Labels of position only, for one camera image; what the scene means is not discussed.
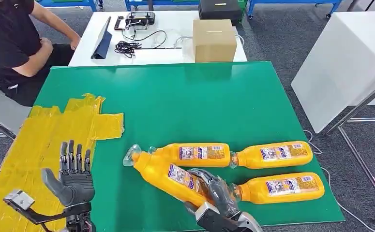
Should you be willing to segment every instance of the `yellow bottle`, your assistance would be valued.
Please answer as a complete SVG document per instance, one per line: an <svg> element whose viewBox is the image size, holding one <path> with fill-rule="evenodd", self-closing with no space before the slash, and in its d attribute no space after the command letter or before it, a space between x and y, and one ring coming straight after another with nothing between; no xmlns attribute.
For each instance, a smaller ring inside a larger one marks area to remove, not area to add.
<svg viewBox="0 0 375 232"><path fill-rule="evenodd" d="M143 179L182 202L200 207L206 200L201 179L160 156L141 151L133 145L123 159L124 166L133 166Z"/></svg>
<svg viewBox="0 0 375 232"><path fill-rule="evenodd" d="M183 167L227 167L230 163L230 148L221 143L169 144L150 147L149 153Z"/></svg>
<svg viewBox="0 0 375 232"><path fill-rule="evenodd" d="M230 167L277 168L307 164L313 159L310 145L303 141L255 145L232 153Z"/></svg>
<svg viewBox="0 0 375 232"><path fill-rule="evenodd" d="M292 173L258 177L242 185L232 185L238 200L254 204L314 200L324 195L324 186L315 173Z"/></svg>

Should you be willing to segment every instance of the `cardboard box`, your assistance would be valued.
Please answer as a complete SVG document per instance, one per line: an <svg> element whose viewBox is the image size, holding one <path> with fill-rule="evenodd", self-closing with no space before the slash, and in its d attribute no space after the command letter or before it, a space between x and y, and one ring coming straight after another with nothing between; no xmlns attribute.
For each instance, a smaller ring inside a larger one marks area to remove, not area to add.
<svg viewBox="0 0 375 232"><path fill-rule="evenodd" d="M229 19L193 20L195 62L233 61L236 37Z"/></svg>

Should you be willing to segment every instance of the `person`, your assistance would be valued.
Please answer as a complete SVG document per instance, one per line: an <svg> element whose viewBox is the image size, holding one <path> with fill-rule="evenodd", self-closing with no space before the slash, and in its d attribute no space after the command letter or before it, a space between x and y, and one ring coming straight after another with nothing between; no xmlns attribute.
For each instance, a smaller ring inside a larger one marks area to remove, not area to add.
<svg viewBox="0 0 375 232"><path fill-rule="evenodd" d="M40 38L30 15L66 35L70 44ZM80 36L35 0L0 0L0 90L33 106L52 66L67 66Z"/></svg>

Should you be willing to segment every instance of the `robotic hand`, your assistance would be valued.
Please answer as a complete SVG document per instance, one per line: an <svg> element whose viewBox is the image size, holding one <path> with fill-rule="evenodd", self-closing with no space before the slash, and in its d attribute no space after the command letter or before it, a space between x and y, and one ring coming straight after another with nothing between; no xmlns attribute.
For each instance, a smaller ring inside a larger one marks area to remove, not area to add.
<svg viewBox="0 0 375 232"><path fill-rule="evenodd" d="M48 168L42 169L42 180L46 187L66 206L61 214L45 216L36 213L30 207L35 202L22 190L14 190L3 200L26 217L33 224L41 224L46 232L51 232L45 225L46 222L66 218L65 232L96 232L95 225L90 220L90 201L95 195L93 179L90 173L90 150L85 153L82 168L82 145L77 146L74 155L74 142L62 143L60 150L59 180L55 178Z"/></svg>
<svg viewBox="0 0 375 232"><path fill-rule="evenodd" d="M185 203L199 226L209 232L263 232L254 217L239 210L236 199L222 178L198 168L188 172L203 180L215 204L205 202L197 208L189 202Z"/></svg>

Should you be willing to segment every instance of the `gray carpet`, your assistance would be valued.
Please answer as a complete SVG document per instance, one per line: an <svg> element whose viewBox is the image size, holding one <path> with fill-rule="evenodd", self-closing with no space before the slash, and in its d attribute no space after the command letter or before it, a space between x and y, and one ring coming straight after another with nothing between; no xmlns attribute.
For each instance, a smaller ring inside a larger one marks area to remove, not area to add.
<svg viewBox="0 0 375 232"><path fill-rule="evenodd" d="M350 1L345 0L339 11L345 11ZM287 92L294 110L305 129L312 131L304 111L291 89L290 83L313 47L327 21L325 14L331 5L313 4L260 4L256 5L254 18L244 19L239 34L245 39L244 51L248 60L271 60ZM160 6L155 10L195 10L196 6ZM106 11L125 11L124 2L105 0ZM90 19L88 8L52 9L74 30L82 34ZM41 36L54 43L67 43L67 39L49 27L35 23ZM368 106L359 116L375 116L375 106ZM347 124L344 129L355 143L369 168L375 175L375 123ZM320 164L331 173L331 185L335 197L351 212L375 229L375 189L355 160L340 133L330 136L315 135L314 144L323 154L317 155ZM10 145L8 139L0 139L0 162ZM266 227L265 231L367 231L353 217L344 213L342 223Z"/></svg>

